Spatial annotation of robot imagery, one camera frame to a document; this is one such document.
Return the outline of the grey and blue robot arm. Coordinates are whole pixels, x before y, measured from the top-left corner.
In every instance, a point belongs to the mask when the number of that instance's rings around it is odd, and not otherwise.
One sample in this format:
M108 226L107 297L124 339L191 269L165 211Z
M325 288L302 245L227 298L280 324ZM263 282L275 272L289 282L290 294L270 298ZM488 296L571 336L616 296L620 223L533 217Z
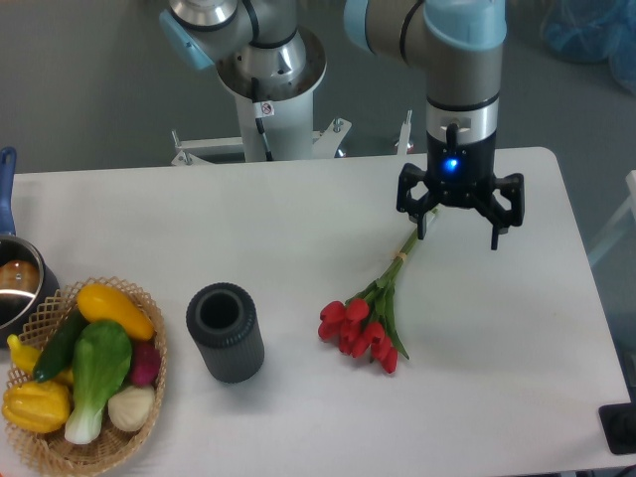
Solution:
M519 226L523 176L494 172L505 4L349 1L343 21L361 49L427 72L427 165L402 168L397 209L420 233L438 205L477 211L494 237ZM172 1L159 23L184 63L215 69L234 96L247 161L316 156L313 93L326 55L295 2Z

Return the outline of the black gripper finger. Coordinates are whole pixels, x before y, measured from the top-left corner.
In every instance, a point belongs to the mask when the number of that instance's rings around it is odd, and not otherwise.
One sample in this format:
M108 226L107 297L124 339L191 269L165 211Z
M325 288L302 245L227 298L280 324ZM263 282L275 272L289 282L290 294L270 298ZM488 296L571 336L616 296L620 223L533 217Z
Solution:
M520 227L525 214L525 178L514 173L503 178L491 176L478 185L476 210L492 225L491 249L498 248L499 236L510 227Z
M440 199L433 192L426 192L416 199L412 190L418 184L425 184L426 173L411 163L405 163L397 180L397 210L407 213L409 219L416 223L417 238L423 240L426 235L427 225L425 216L428 212L440 204Z

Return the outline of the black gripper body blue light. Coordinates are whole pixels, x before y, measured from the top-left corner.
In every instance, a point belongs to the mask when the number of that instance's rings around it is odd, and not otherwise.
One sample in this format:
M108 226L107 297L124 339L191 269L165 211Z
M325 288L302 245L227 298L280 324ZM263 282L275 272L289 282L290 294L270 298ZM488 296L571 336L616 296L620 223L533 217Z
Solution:
M486 209L493 201L496 134L471 144L447 145L427 135L426 188L444 206Z

